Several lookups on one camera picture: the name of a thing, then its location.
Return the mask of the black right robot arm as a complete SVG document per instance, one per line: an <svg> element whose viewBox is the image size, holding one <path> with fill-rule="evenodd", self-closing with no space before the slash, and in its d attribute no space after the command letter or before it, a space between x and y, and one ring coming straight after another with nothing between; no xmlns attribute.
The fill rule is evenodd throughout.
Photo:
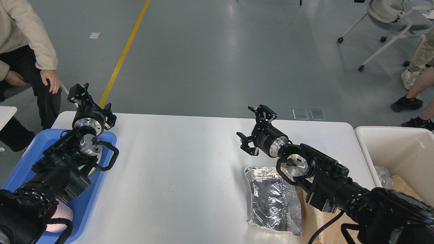
<svg viewBox="0 0 434 244"><path fill-rule="evenodd" d="M349 169L337 160L306 144L293 144L288 136L272 126L277 114L260 104L249 107L256 124L251 136L237 132L240 148L251 156L259 151L276 158L276 171L292 186L301 187L306 202L322 212L340 213L310 238L346 214L354 224L341 225L348 244L354 240L349 230L357 230L362 244L432 244L433 207L405 193L375 187L368 190L349 177Z"/></svg>

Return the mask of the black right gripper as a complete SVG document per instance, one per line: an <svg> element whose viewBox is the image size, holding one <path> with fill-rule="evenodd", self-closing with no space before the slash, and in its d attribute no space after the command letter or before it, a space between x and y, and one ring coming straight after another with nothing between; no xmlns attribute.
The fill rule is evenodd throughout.
<svg viewBox="0 0 434 244"><path fill-rule="evenodd" d="M280 148L289 143L288 136L271 124L278 115L268 106L262 104L258 107L248 106L248 109L255 113L255 135L247 137L245 134L237 132L241 141L240 148L250 156L258 156L260 149L270 158L278 157ZM254 142L254 139L255 147L250 147L249 144Z"/></svg>

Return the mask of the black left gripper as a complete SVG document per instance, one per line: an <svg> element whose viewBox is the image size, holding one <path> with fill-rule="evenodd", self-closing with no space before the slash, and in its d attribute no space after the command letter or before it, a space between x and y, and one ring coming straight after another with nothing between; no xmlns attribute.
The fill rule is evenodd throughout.
<svg viewBox="0 0 434 244"><path fill-rule="evenodd" d="M77 83L69 90L67 100L77 106L72 128L88 126L99 136L115 126L117 116L112 112L111 103L105 105L104 109L97 106L88 93L88 87L88 82L83 86Z"/></svg>

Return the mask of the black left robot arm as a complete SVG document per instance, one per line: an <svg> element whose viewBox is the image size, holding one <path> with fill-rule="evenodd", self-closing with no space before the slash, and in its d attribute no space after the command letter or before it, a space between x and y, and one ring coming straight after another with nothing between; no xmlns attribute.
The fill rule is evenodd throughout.
<svg viewBox="0 0 434 244"><path fill-rule="evenodd" d="M118 148L98 136L114 127L117 117L110 103L101 108L93 101L88 87L88 83L76 84L70 89L67 99L78 105L72 129L42 153L31 168L35 175L14 192L1 190L2 244L35 244L51 224L65 225L56 240L65 243L73 222L66 217L52 218L49 211L84 192L91 185L91 170L113 167Z"/></svg>

